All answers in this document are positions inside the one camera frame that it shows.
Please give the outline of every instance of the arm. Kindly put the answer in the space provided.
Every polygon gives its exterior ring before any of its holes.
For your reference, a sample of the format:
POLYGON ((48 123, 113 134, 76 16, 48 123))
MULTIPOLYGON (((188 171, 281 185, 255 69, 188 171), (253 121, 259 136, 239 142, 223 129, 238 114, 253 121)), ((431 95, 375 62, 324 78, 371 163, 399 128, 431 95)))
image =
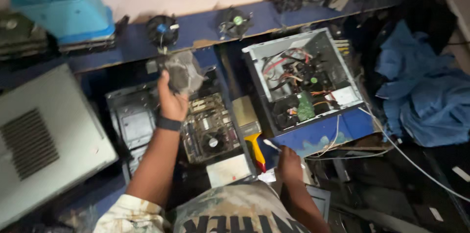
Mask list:
MULTIPOLYGON (((169 74, 163 71, 158 80, 162 116, 183 121, 188 111, 188 96, 175 95, 168 88, 169 74)), ((129 183, 126 194, 165 206, 172 186, 178 153, 179 132, 155 129, 149 148, 129 183)))
POLYGON ((328 224, 323 219, 303 182, 300 157, 296 152, 282 146, 279 169, 291 198, 289 213, 310 232, 329 233, 328 224))

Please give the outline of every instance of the t-shirt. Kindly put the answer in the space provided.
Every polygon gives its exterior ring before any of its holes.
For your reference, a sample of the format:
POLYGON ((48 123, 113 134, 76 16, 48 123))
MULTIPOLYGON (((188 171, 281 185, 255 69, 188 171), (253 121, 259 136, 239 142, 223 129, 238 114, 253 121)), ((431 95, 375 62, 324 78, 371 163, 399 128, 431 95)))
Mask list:
POLYGON ((98 221, 95 233, 309 233, 266 183, 213 188, 177 207, 172 225, 149 201, 122 195, 98 221))

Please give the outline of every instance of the air vent grille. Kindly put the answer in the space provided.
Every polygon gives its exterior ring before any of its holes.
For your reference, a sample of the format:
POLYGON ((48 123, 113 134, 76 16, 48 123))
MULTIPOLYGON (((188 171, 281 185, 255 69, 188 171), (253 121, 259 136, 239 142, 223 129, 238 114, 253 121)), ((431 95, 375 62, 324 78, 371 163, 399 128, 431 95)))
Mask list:
POLYGON ((31 110, 0 127, 21 180, 59 158, 38 109, 31 110))

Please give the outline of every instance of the person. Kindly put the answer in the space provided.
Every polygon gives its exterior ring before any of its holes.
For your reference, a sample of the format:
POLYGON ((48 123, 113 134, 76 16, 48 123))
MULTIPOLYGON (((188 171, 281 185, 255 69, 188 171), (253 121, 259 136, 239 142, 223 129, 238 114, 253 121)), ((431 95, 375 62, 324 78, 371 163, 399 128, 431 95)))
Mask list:
MULTIPOLYGON (((188 96, 173 94, 169 74, 158 81, 161 116, 182 122, 188 96)), ((165 219, 179 146, 179 132, 156 128, 126 193, 99 220, 95 233, 329 233, 303 182, 300 157, 283 146, 281 178, 291 199, 289 212, 266 183, 228 185, 208 190, 173 211, 173 226, 165 219)))

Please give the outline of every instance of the black wristband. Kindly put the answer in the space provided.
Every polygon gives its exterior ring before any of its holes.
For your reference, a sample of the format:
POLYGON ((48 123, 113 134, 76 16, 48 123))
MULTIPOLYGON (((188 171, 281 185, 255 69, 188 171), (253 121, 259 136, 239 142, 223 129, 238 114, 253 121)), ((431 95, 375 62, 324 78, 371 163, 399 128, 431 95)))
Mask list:
POLYGON ((172 131, 179 131, 181 129, 181 122, 160 116, 156 121, 156 127, 172 131))

